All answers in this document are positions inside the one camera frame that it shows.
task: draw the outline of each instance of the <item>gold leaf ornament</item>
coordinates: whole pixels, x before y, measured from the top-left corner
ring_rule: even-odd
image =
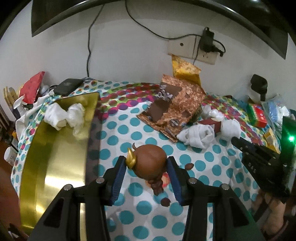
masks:
[[[132,149],[128,148],[128,155],[126,157],[126,165],[128,169],[132,169],[134,165],[136,164],[137,158],[132,151]]]

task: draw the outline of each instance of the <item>green led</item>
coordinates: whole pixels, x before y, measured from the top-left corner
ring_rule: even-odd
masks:
[[[290,142],[293,142],[295,140],[295,137],[294,136],[289,136],[289,141]]]

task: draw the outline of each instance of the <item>brown figurine head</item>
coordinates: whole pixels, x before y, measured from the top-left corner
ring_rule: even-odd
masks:
[[[142,145],[138,148],[133,144],[132,151],[128,148],[126,165],[133,169],[139,178],[147,181],[159,179],[162,173],[166,171],[167,155],[165,151],[156,145]]]

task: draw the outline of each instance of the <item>gold tray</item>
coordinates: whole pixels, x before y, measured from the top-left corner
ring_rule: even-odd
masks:
[[[28,235],[62,187],[84,186],[87,145],[99,93],[56,101],[64,110],[75,103],[85,108],[82,130],[73,135],[69,125],[57,131],[42,121],[31,143],[20,185],[21,224]],[[84,204],[80,210],[81,241],[86,240]]]

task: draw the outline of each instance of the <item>metal bolt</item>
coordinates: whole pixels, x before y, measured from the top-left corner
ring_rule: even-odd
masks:
[[[96,179],[96,183],[101,184],[105,181],[105,179],[103,177],[99,177]]]
[[[194,178],[194,177],[191,177],[191,178],[188,179],[188,182],[191,183],[191,184],[195,184],[195,183],[197,183],[197,179]]]
[[[228,190],[228,189],[229,189],[229,185],[226,184],[226,183],[223,183],[223,184],[221,185],[221,187],[222,187],[223,190]]]
[[[69,191],[71,188],[72,188],[72,185],[71,185],[71,184],[66,184],[66,185],[64,186],[64,190],[65,190],[65,191]]]

